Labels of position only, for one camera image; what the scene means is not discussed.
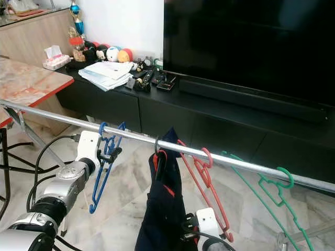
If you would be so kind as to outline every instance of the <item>red table edge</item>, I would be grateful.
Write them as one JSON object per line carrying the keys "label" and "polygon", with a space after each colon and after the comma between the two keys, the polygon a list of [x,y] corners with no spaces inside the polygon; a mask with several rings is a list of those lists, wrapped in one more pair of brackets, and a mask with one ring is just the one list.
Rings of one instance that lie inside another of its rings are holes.
{"label": "red table edge", "polygon": [[[34,107],[37,106],[38,104],[42,103],[43,101],[47,100],[48,98],[50,98],[52,95],[55,95],[57,92],[61,91],[62,89],[68,87],[69,85],[71,85],[74,82],[74,79],[71,79],[69,81],[67,81],[65,84],[61,85],[60,87],[56,88],[55,90],[49,92],[48,94],[46,94],[45,96],[41,97],[40,99],[36,100],[34,103],[30,104],[30,107]],[[8,118],[5,121],[3,121],[2,123],[0,123],[0,128],[4,127],[5,125],[7,125],[8,123],[12,122],[12,118]]]}

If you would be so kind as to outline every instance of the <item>stack of papers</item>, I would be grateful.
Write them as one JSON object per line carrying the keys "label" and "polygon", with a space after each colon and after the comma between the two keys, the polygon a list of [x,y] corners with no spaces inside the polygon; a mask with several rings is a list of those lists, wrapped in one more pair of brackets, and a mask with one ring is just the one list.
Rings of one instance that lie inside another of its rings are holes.
{"label": "stack of papers", "polygon": [[106,92],[127,83],[128,79],[132,78],[129,73],[132,66],[133,64],[130,62],[98,62],[79,70],[78,73]]}

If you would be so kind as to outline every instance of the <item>white wall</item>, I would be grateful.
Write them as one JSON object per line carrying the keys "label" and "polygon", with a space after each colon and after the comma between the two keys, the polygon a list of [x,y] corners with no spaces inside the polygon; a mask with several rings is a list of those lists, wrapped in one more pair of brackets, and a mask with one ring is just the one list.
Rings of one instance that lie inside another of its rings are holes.
{"label": "white wall", "polygon": [[[70,0],[53,0],[69,7]],[[34,0],[50,6],[49,0]],[[138,56],[163,55],[164,0],[77,0],[90,41],[118,45]]]}

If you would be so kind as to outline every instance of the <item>red hanger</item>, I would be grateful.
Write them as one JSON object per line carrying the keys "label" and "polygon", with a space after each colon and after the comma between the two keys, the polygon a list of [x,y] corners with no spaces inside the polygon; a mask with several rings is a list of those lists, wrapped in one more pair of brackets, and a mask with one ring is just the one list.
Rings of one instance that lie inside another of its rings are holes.
{"label": "red hanger", "polygon": [[[177,143],[179,143],[179,144],[182,145],[182,146],[186,146],[186,145],[184,144],[184,142],[182,142],[181,140],[178,140]],[[213,186],[213,184],[212,184],[212,182],[211,182],[211,178],[210,178],[209,172],[208,172],[208,170],[207,170],[208,168],[211,168],[211,167],[212,167],[212,165],[213,165],[213,159],[212,159],[212,157],[211,157],[211,155],[210,155],[210,152],[209,152],[206,148],[202,148],[202,151],[204,151],[204,152],[207,154],[208,159],[209,159],[209,163],[206,163],[206,162],[202,161],[201,159],[199,159],[199,158],[197,158],[197,157],[195,157],[195,156],[192,156],[193,161],[194,161],[194,165],[195,165],[195,167],[197,168],[197,170],[198,170],[198,172],[199,172],[201,178],[203,179],[203,182],[205,183],[206,187],[207,187],[207,188],[210,188],[210,190],[211,190],[211,192],[212,192],[212,194],[213,194],[213,196],[214,196],[214,198],[215,198],[215,201],[216,201],[216,203],[217,203],[217,205],[218,205],[218,207],[219,207],[219,209],[220,209],[220,212],[221,212],[221,214],[222,214],[222,217],[223,217],[223,219],[224,219],[224,222],[225,222],[226,226],[224,227],[224,225],[223,225],[223,223],[222,223],[222,220],[218,217],[217,213],[214,211],[214,213],[215,213],[215,218],[216,218],[218,224],[220,225],[220,227],[221,227],[223,233],[225,234],[227,240],[228,240],[229,242],[233,242],[233,241],[234,241],[234,238],[233,238],[233,236],[232,236],[232,233],[228,233],[228,232],[227,232],[227,231],[229,230],[229,228],[230,228],[229,221],[228,221],[228,219],[227,219],[227,216],[226,216],[225,210],[224,210],[224,208],[223,208],[223,206],[222,206],[222,204],[221,204],[221,201],[220,201],[220,199],[219,199],[219,197],[218,197],[218,195],[217,195],[217,193],[216,193],[216,190],[215,190],[215,188],[214,188],[214,186]],[[180,153],[180,155],[181,155],[183,161],[185,162],[185,165],[186,165],[186,167],[187,167],[187,169],[188,169],[190,175],[191,175],[192,178],[194,179],[195,184],[197,185],[197,187],[198,187],[199,191],[201,192],[202,196],[204,197],[204,199],[205,199],[207,205],[208,205],[209,207],[213,208],[213,206],[212,206],[212,204],[210,203],[209,199],[208,199],[207,196],[205,195],[205,192],[204,192],[203,189],[201,188],[201,186],[200,186],[200,184],[199,184],[197,178],[195,177],[194,172],[192,171],[191,167],[189,166],[189,164],[188,164],[188,162],[187,162],[187,160],[186,160],[184,154],[183,154],[183,153]]]}

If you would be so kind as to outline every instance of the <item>marble floor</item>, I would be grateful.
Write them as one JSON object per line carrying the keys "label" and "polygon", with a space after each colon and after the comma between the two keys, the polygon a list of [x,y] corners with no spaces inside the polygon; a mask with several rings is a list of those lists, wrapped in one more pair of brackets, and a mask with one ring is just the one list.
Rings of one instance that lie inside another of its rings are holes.
{"label": "marble floor", "polygon": [[[48,129],[31,124],[33,129],[46,141],[53,137]],[[80,133],[81,128],[69,127],[64,135]],[[17,126],[8,131],[8,144],[28,141]],[[114,164],[108,178],[104,194],[94,214],[89,214],[94,178],[91,178],[67,217],[68,233],[65,239],[83,251],[96,250],[133,250],[141,222],[146,211],[147,192],[150,187],[150,170],[148,158],[153,153],[153,146],[130,139],[123,139],[122,154]],[[76,143],[63,139],[56,142],[52,149],[64,161],[73,160],[76,155]],[[40,149],[35,146],[21,146],[11,150],[31,162],[35,162]],[[10,158],[13,166],[24,166]],[[186,212],[195,212],[205,208],[205,202],[189,175],[185,164],[178,160],[182,182],[183,198]],[[55,162],[45,155],[41,166],[47,168]],[[215,165],[210,174],[217,193],[225,207],[234,235],[232,246],[237,251],[274,251],[276,239],[281,229],[272,219],[258,198],[245,185],[240,177],[228,166]],[[292,215],[283,207],[278,208],[266,197],[257,186],[257,174],[241,172],[270,205],[282,225],[290,234],[299,230],[293,224]],[[0,231],[5,229],[20,214],[25,213],[26,196],[33,184],[33,175],[11,172],[12,198],[10,205],[0,221]],[[0,171],[0,195],[4,195],[4,178]],[[38,188],[41,193],[48,182]],[[271,194],[277,194],[274,186],[268,186]],[[308,229],[323,222],[335,219],[335,199],[315,191],[295,186],[291,190],[284,189],[284,196],[295,210],[301,226]],[[311,238],[314,250],[335,251],[335,231]],[[61,250],[70,250],[56,241]],[[306,242],[299,242],[300,250],[309,250]]]}

